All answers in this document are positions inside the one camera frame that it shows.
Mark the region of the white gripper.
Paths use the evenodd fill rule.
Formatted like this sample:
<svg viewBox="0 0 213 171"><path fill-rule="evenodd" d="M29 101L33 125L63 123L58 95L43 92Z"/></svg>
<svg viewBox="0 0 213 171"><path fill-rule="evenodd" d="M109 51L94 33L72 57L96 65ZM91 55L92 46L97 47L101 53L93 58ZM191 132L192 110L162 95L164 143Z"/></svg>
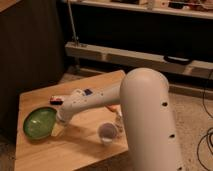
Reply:
<svg viewBox="0 0 213 171"><path fill-rule="evenodd" d="M51 133L52 137L57 137L62 134L62 132L65 129L64 125L67 125L70 121L70 114L68 112L58 111L56 114L56 120L63 125L59 123L54 124L53 130Z"/></svg>

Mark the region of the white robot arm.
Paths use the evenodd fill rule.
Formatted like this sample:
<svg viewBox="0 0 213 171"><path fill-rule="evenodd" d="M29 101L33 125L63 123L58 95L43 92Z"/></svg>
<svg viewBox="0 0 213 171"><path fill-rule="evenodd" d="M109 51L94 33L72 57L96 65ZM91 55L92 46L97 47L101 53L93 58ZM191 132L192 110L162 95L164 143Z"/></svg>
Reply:
<svg viewBox="0 0 213 171"><path fill-rule="evenodd" d="M89 95L72 92L57 111L52 134L59 135L82 111L115 104L121 107L134 171L185 171L169 104L169 82L153 69L134 69L121 81Z"/></svg>

